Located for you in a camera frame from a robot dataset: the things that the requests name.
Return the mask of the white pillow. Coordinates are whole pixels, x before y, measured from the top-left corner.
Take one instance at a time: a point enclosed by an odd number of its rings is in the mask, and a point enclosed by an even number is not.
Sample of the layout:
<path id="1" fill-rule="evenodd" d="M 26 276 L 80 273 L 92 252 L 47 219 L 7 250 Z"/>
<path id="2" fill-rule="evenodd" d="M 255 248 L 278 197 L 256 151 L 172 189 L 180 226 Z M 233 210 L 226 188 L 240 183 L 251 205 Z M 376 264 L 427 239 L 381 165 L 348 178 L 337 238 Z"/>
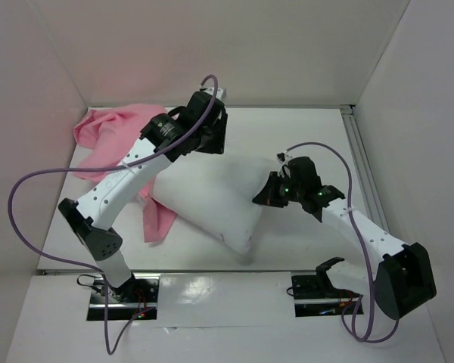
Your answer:
<path id="1" fill-rule="evenodd" d="M 255 261 L 253 236 L 263 208 L 253 198 L 279 170 L 274 157 L 192 153 L 160 172 L 150 196 L 226 246 L 242 265 Z"/>

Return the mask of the pink satin pillowcase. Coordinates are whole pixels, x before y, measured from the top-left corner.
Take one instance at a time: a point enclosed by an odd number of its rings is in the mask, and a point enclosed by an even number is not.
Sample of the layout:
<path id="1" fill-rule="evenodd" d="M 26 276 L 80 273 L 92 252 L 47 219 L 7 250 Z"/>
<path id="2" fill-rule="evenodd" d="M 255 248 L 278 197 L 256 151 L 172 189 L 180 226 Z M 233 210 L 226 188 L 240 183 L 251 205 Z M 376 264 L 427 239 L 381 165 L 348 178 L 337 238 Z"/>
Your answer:
<path id="1" fill-rule="evenodd" d="M 103 110 L 90 110 L 73 129 L 80 147 L 92 152 L 79 164 L 80 168 L 101 168 L 117 165 L 140 136 L 141 129 L 166 108 L 155 104 L 130 104 Z M 137 194 L 143 202 L 143 235 L 145 242 L 161 242 L 167 236 L 176 213 L 155 201 L 150 192 L 154 181 Z"/>

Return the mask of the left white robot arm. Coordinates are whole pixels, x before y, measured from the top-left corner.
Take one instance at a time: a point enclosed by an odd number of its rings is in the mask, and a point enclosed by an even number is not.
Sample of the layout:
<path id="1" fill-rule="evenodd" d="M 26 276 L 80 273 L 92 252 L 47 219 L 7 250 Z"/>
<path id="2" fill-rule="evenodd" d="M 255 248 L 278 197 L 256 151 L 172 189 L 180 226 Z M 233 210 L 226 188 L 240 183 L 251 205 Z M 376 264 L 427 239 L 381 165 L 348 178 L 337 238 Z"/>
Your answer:
<path id="1" fill-rule="evenodd" d="M 120 251 L 123 239 L 113 228 L 115 219 L 148 182 L 180 156 L 192 151 L 221 154 L 226 122 L 223 103 L 160 113 L 138 133 L 120 170 L 108 173 L 78 200 L 65 198 L 59 203 L 59 211 L 106 277 L 107 292 L 116 301 L 127 301 L 147 288 L 125 262 Z"/>

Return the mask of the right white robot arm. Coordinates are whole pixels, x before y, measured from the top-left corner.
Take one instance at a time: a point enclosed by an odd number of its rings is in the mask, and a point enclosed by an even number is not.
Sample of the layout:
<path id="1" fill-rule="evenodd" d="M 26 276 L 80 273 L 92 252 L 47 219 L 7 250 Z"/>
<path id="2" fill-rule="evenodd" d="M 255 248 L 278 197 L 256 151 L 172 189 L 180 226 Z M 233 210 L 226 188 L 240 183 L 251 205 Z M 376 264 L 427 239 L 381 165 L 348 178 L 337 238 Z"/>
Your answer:
<path id="1" fill-rule="evenodd" d="M 270 172 L 255 204 L 283 208 L 299 203 L 305 213 L 334 231 L 362 252 L 367 252 L 373 282 L 364 268 L 334 257 L 316 267 L 315 287 L 323 296 L 348 290 L 373 296 L 379 309 L 398 320 L 434 298 L 437 290 L 427 250 L 419 243 L 408 245 L 392 236 L 356 208 L 344 194 L 324 185 L 309 157 L 278 154 L 281 168 Z"/>

